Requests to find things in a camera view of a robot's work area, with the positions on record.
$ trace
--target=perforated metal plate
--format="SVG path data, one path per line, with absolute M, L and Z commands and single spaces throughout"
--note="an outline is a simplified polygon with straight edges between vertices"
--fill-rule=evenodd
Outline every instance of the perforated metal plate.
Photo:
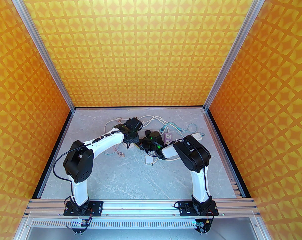
M 36 228 L 81 228 L 82 219 L 34 218 Z M 90 229 L 194 229 L 194 219 L 93 219 Z

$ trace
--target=black wall edge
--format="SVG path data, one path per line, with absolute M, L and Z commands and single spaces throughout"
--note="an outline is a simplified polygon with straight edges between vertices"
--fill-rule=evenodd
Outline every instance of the black wall edge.
M 199 107 L 203 105 L 184 105 L 184 106 L 76 106 L 75 109 L 115 109 L 115 108 L 180 108 L 180 107 Z
M 247 186 L 246 186 L 245 183 L 244 183 L 244 180 L 243 180 L 243 178 L 242 178 L 242 176 L 241 176 L 241 174 L 240 174 L 240 172 L 239 172 L 239 169 L 238 169 L 238 167 L 237 167 L 236 164 L 235 164 L 235 161 L 234 161 L 234 159 L 233 159 L 233 157 L 232 157 L 232 155 L 231 155 L 231 152 L 230 152 L 228 146 L 226 145 L 226 142 L 225 142 L 225 140 L 224 140 L 224 138 L 223 138 L 223 136 L 222 136 L 222 134 L 221 134 L 221 132 L 220 132 L 220 130 L 219 130 L 219 128 L 218 128 L 218 126 L 217 126 L 215 120 L 214 120 L 214 118 L 213 118 L 213 115 L 212 115 L 210 109 L 208 109 L 208 115 L 209 115 L 209 117 L 210 117 L 210 119 L 211 119 L 211 121 L 212 121 L 212 123 L 213 123 L 213 126 L 214 126 L 214 128 L 215 128 L 215 130 L 216 130 L 216 132 L 217 132 L 217 135 L 219 136 L 219 139 L 220 139 L 220 141 L 221 141 L 221 143 L 222 143 L 222 145 L 223 145 L 223 148 L 224 148 L 224 150 L 225 150 L 225 152 L 226 152 L 226 155 L 227 155 L 228 158 L 229 158 L 229 161 L 230 161 L 230 163 L 231 163 L 231 165 L 232 165 L 232 167 L 233 167 L 233 170 L 234 170 L 234 172 L 235 172 L 235 175 L 236 175 L 236 177 L 238 178 L 239 183 L 240 183 L 240 185 L 241 185 L 241 187 L 242 187 L 242 189 L 243 189 L 243 192 L 244 192 L 244 196 L 243 196 L 243 197 L 244 197 L 244 198 L 251 198 L 251 195 L 250 195 L 250 193 L 249 193 L 249 190 L 248 190 Z
M 71 115 L 72 115 L 72 112 L 70 111 L 69 114 L 68 114 L 68 116 L 66 117 L 66 120 L 65 120 L 65 123 L 64 123 L 64 125 L 63 125 L 63 127 L 61 129 L 61 132 L 60 132 L 59 136 L 57 137 L 56 143 L 55 143 L 55 145 L 54 145 L 54 147 L 52 149 L 52 152 L 51 152 L 51 155 L 50 155 L 50 157 L 48 159 L 48 162 L 47 162 L 47 164 L 46 164 L 46 166 L 45 166 L 45 168 L 43 170 L 43 173 L 41 175 L 39 183 L 38 183 L 38 185 L 35 188 L 35 191 L 34 191 L 34 194 L 32 196 L 32 199 L 39 199 L 39 198 L 41 198 L 41 196 L 39 196 L 40 189 L 41 189 L 41 187 L 42 187 L 42 185 L 44 183 L 45 176 L 48 173 L 48 170 L 49 170 L 50 165 L 51 165 L 51 163 L 53 161 L 53 158 L 54 158 L 54 155 L 56 153 L 56 150 L 57 150 L 57 148 L 59 146 L 59 143 L 60 143 L 60 141 L 61 141 L 61 139 L 63 137 L 63 134 L 65 132 L 66 126 L 69 123 L 69 120 L 71 119 Z

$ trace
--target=black mounting plate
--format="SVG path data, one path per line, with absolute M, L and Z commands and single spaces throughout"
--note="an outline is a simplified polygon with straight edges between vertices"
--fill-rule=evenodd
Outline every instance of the black mounting plate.
M 215 202 L 213 201 L 210 206 L 202 213 L 202 214 L 196 214 L 193 208 L 193 202 L 192 201 L 178 201 L 176 203 L 178 206 L 176 208 L 179 209 L 180 216 L 181 217 L 187 217 L 187 216 L 218 216 L 219 212 L 217 211 L 217 207 Z
M 103 201 L 90 201 L 88 204 L 88 209 L 92 209 L 93 217 L 100 217 L 102 215 L 103 210 Z M 66 202 L 66 206 L 64 208 L 64 216 L 83 216 L 80 215 L 76 209 L 72 206 L 70 201 Z

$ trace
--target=gray marble floor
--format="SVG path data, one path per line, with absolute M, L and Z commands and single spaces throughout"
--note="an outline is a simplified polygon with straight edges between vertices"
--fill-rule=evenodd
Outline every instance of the gray marble floor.
M 220 156 L 217 153 L 208 127 L 203 119 L 200 107 L 185 108 L 105 108 L 77 109 L 66 132 L 59 155 L 69 150 L 73 141 L 87 141 L 104 133 L 107 121 L 122 117 L 124 119 L 144 115 L 161 116 L 168 122 L 174 122 L 181 128 L 190 123 L 198 126 L 198 132 L 204 133 L 201 144 L 211 153 L 208 169 L 209 189 L 213 198 L 235 198 L 229 178 L 226 175 Z M 109 131 L 117 123 L 109 123 Z M 143 137 L 145 130 L 159 130 L 162 124 L 152 121 L 139 132 Z M 175 129 L 170 128 L 174 139 L 180 138 Z M 93 165 L 93 172 L 88 179 L 88 194 L 91 199 L 189 199 L 192 194 L 192 181 L 188 169 L 182 161 L 158 160 L 153 166 L 141 161 L 143 151 L 137 147 L 126 148 L 120 145 L 120 151 L 112 155 L 100 154 Z M 64 158 L 56 164 L 56 172 L 67 177 L 63 168 Z M 64 199 L 71 194 L 70 184 L 59 180 L 50 173 L 44 188 L 43 199 Z

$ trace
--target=yellow geometric pattern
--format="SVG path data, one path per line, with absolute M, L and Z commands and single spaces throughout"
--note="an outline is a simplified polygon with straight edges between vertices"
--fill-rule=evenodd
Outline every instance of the yellow geometric pattern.
M 302 240 L 302 0 L 266 0 L 210 110 L 273 238 Z
M 0 239 L 12 239 L 68 107 L 11 0 L 0 0 Z
M 24 0 L 75 106 L 203 105 L 252 0 Z

